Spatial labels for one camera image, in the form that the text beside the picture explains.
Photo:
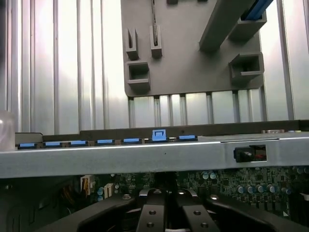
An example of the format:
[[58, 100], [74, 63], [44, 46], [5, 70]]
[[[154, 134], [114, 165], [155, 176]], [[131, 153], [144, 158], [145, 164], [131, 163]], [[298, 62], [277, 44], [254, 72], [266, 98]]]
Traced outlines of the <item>open black PC case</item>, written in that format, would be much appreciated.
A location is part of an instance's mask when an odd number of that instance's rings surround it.
[[[152, 141], [157, 129], [166, 130], [166, 142]], [[195, 135], [198, 140], [179, 141], [180, 135]], [[75, 209], [84, 175], [309, 168], [309, 120], [15, 137], [14, 150], [0, 151], [0, 232], [78, 232], [98, 215], [126, 205], [101, 201]], [[141, 142], [124, 144], [126, 138]], [[96, 145], [104, 139], [113, 139], [114, 144]], [[77, 140], [87, 141], [87, 146], [70, 146]], [[45, 147], [45, 142], [61, 142], [62, 147]], [[36, 147], [19, 149], [23, 143]]]

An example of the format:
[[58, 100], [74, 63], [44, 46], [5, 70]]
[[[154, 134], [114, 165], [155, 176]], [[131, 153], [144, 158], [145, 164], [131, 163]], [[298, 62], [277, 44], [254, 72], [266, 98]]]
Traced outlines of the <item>hard disk with blue carrier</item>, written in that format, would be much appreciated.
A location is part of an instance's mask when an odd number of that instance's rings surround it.
[[241, 20], [259, 20], [273, 0], [255, 0], [253, 5], [241, 16]]

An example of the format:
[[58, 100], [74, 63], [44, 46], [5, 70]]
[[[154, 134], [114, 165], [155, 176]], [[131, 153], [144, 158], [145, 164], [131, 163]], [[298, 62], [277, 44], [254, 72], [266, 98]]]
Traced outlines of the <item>green RAM stick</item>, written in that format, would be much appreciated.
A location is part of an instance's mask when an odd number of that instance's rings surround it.
[[156, 22], [156, 14], [155, 14], [155, 0], [150, 0], [151, 2], [151, 11], [152, 11], [152, 35], [153, 35], [153, 42], [154, 46], [161, 48], [161, 43], [159, 40], [159, 26]]

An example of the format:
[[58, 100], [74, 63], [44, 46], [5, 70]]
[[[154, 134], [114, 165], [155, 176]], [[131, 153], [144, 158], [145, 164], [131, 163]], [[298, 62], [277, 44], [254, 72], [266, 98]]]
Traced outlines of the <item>green motherboard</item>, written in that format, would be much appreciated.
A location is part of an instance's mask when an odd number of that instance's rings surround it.
[[[309, 232], [309, 168], [306, 167], [90, 176], [91, 194], [86, 196], [79, 191], [74, 206], [77, 210], [101, 201], [112, 204], [124, 201], [126, 205], [119, 209], [131, 208], [141, 190], [161, 188], [168, 191], [165, 232], [191, 232], [177, 205], [178, 191], [189, 189], [203, 202], [211, 195], [218, 195], [265, 211], [276, 221], [278, 232]], [[114, 183], [114, 194], [105, 199], [104, 186], [108, 183]]]

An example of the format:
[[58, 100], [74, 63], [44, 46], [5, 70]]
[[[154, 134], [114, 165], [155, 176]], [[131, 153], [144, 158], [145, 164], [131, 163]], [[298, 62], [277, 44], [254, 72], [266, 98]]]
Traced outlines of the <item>grey parts rack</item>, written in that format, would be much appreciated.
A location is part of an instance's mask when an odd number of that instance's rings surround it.
[[129, 97], [236, 91], [264, 83], [259, 30], [241, 20], [254, 0], [121, 0], [124, 83]]

